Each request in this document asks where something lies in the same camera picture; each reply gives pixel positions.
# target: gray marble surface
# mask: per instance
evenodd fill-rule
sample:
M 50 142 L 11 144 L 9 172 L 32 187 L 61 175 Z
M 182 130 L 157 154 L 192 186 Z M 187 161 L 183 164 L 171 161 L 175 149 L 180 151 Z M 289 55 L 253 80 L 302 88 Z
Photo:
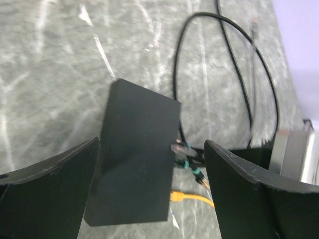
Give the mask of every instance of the gray marble surface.
M 302 117 L 270 0 L 260 0 L 260 48 L 278 92 L 281 128 Z M 79 18 L 84 4 L 92 26 Z M 253 0 L 222 0 L 227 16 L 246 31 Z M 172 57 L 183 21 L 215 12 L 213 0 L 2 0 L 0 3 L 0 174 L 54 156 L 99 134 L 110 84 L 124 78 L 171 96 Z M 249 94 L 249 45 L 229 37 Z M 218 23 L 196 20 L 187 31 L 179 66 L 179 95 L 187 139 L 243 147 L 248 117 Z M 254 144 L 270 137 L 275 111 L 257 65 Z M 173 188 L 209 196 L 189 171 L 175 170 Z M 220 238 L 215 211 L 202 202 L 172 203 L 180 230 L 167 222 L 90 228 L 79 239 Z

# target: black box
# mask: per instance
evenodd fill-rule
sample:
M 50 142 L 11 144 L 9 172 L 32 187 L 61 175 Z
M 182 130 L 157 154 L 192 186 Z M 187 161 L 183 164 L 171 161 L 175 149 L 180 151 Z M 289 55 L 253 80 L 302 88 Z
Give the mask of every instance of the black box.
M 180 107 L 126 80 L 112 84 L 84 216 L 90 226 L 167 220 Z

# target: black cable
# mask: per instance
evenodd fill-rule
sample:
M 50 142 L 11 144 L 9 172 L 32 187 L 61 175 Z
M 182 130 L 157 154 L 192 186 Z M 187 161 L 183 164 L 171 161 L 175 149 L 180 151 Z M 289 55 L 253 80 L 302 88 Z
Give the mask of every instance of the black cable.
M 216 11 L 217 11 L 217 14 L 218 15 L 221 15 L 221 10 L 220 10 L 220 6 L 219 6 L 219 0 L 216 0 L 215 1 L 216 3 Z M 241 90 L 243 92 L 243 96 L 244 96 L 244 100 L 245 100 L 245 104 L 246 104 L 246 108 L 247 108 L 247 113 L 248 113 L 248 118 L 249 118 L 249 129 L 250 129 L 250 139 L 248 141 L 248 146 L 247 148 L 249 148 L 251 146 L 251 142 L 252 142 L 252 127 L 253 127 L 253 117 L 252 117 L 252 113 L 251 113 L 251 108 L 250 108 L 250 104 L 249 104 L 249 99 L 248 99 L 248 96 L 247 96 L 247 91 L 246 91 L 246 88 L 245 88 L 245 83 L 244 83 L 244 80 L 243 80 L 243 76 L 239 70 L 239 66 L 237 64 L 237 61 L 235 59 L 235 55 L 234 55 L 234 52 L 233 52 L 233 49 L 230 45 L 230 42 L 229 42 L 229 38 L 228 38 L 228 35 L 227 35 L 227 32 L 226 32 L 226 29 L 225 29 L 225 26 L 224 26 L 224 23 L 221 19 L 218 20 L 219 21 L 219 24 L 220 24 L 220 28 L 221 28 L 221 31 L 222 31 L 222 34 L 224 36 L 224 41 L 227 45 L 227 48 L 228 48 L 228 52 L 229 52 L 229 56 L 233 62 L 233 65 L 234 65 L 234 68 L 236 70 L 236 73 L 237 73 L 237 76 L 238 76 L 238 79 L 239 79 L 239 82 L 240 82 L 240 87 L 241 87 Z
M 217 14 L 214 14 L 214 13 L 210 13 L 210 12 L 197 12 L 195 14 L 193 14 L 192 16 L 190 16 L 187 21 L 184 23 L 184 26 L 182 28 L 182 31 L 180 33 L 180 36 L 179 36 L 179 40 L 178 40 L 178 44 L 177 44 L 177 48 L 176 48 L 176 52 L 175 52 L 175 56 L 174 56 L 174 66 L 173 66 L 173 97 L 175 100 L 178 100 L 177 99 L 177 66 L 178 66 L 178 60 L 179 60 L 179 52 L 180 52 L 180 49 L 181 49 L 181 44 L 182 44 L 182 41 L 183 41 L 183 37 L 184 37 L 184 34 L 185 34 L 185 31 L 188 27 L 188 24 L 196 17 L 201 17 L 201 16 L 206 16 L 206 17 L 212 17 L 212 18 L 215 18 L 215 19 L 219 19 L 221 21 L 224 21 L 228 24 L 230 24 L 231 26 L 233 26 L 234 28 L 236 28 L 238 31 L 240 31 L 240 33 L 242 33 L 244 35 L 244 37 L 252 44 L 253 43 L 253 40 L 251 39 L 251 37 L 239 26 L 237 25 L 235 22 L 233 22 L 232 20 L 224 17 L 224 16 L 220 16 L 220 15 L 217 15 Z M 271 87 L 271 90 L 272 90 L 272 93 L 273 93 L 273 96 L 274 96 L 274 103 L 275 103 L 275 108 L 276 108 L 276 129 L 274 131 L 274 134 L 272 136 L 272 140 L 274 140 L 275 138 L 275 135 L 276 135 L 276 132 L 278 131 L 278 128 L 279 128 L 279 121 L 280 121 L 280 115 L 279 115 L 279 107 L 278 107 L 278 98 L 277 98 L 277 94 L 276 94 L 276 90 L 275 90 L 275 86 L 274 86 L 274 83 L 273 83 L 273 80 L 272 80 L 272 77 L 270 75 L 270 72 L 269 72 L 269 69 L 265 63 L 265 60 L 264 58 L 262 57 L 260 51 L 258 48 L 256 48 L 256 53 L 265 69 L 265 72 L 266 72 L 266 75 L 267 75 L 267 78 L 268 78 L 268 81 L 269 81 L 269 84 L 270 84 L 270 87 Z M 181 125 L 181 122 L 180 122 L 180 125 L 179 125 L 179 132 L 180 132 L 180 135 L 181 135 L 181 139 L 182 141 L 186 142 L 186 139 L 185 139 L 185 135 L 184 135 L 184 132 L 183 132 L 183 128 L 182 128 L 182 125 Z

